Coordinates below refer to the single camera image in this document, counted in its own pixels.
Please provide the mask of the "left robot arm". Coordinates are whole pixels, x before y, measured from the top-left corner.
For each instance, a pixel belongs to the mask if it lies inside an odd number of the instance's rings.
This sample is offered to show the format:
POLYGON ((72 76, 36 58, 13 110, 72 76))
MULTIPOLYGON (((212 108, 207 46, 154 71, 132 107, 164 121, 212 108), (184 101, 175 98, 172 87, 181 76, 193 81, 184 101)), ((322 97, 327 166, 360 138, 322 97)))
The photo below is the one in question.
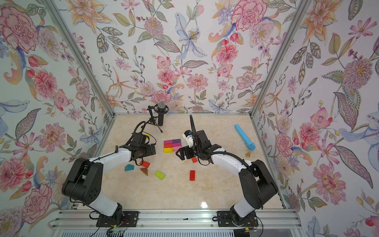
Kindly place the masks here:
POLYGON ((119 165, 128 162, 139 165, 145 157, 155 155, 157 140, 154 139, 151 144, 150 138, 152 136, 148 133, 133 133, 126 144, 116 146, 112 153, 91 159, 76 159, 62 186, 62 194, 103 216, 122 218, 122 205, 102 192, 103 176, 119 165))

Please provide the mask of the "teal block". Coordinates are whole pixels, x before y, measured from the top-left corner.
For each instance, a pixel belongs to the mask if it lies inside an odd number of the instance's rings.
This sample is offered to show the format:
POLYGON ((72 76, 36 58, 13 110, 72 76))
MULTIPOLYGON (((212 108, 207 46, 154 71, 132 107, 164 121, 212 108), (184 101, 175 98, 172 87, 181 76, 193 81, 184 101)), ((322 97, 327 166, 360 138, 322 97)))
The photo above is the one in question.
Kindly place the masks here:
POLYGON ((124 171, 132 171, 134 169, 135 169, 134 165, 126 165, 125 168, 124 168, 124 171))

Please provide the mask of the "yellow block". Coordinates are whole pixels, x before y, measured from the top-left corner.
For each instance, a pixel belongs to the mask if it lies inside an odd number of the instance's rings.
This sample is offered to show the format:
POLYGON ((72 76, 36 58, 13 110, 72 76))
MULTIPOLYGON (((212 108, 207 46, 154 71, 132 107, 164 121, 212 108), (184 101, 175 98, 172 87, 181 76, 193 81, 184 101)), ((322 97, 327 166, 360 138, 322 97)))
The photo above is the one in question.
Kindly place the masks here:
POLYGON ((163 150, 164 153, 173 153, 173 148, 170 147, 170 148, 164 148, 163 150))

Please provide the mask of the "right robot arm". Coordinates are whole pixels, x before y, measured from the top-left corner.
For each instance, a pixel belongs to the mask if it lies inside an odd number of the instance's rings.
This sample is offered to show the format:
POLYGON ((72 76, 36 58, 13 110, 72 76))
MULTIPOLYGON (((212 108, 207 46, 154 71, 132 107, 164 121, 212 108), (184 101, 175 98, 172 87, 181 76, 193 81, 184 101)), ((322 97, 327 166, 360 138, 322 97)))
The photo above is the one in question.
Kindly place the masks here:
POLYGON ((181 160, 196 157, 200 161, 221 166, 239 177, 243 197, 230 209, 235 222, 262 209, 278 193, 278 186, 263 161, 247 161, 227 152, 218 144, 211 144, 203 130, 187 130, 183 138, 188 145, 176 152, 181 160))

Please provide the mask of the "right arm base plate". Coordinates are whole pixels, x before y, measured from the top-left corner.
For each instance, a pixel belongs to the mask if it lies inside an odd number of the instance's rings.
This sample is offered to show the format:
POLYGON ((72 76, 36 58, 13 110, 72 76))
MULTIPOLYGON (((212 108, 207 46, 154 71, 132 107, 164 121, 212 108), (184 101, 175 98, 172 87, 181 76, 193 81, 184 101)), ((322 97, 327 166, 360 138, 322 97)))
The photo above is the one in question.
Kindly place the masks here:
POLYGON ((258 227, 259 222, 256 212, 252 211, 245 217, 240 217, 232 211, 217 211, 212 221, 217 222, 219 227, 258 227))

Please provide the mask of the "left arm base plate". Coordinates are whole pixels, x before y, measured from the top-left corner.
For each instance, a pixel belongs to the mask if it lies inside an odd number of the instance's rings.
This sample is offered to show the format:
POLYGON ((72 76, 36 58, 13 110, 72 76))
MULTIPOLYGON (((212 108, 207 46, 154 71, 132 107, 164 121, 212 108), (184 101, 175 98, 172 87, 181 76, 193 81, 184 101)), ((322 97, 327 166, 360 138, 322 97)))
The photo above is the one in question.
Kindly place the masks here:
POLYGON ((139 211, 123 211, 122 214, 118 217, 116 217, 115 215, 112 217, 108 217, 100 214, 97 218, 96 227, 136 227, 139 214, 139 211))

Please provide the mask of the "brown triangle block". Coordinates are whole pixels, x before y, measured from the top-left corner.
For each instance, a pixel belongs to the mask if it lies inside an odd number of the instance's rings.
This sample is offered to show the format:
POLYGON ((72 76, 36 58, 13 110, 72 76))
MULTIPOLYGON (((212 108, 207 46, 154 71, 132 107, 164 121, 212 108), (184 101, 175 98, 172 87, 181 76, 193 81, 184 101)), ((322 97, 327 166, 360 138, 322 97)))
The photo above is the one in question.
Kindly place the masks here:
POLYGON ((146 176, 148 176, 148 169, 147 168, 141 168, 140 169, 146 176))

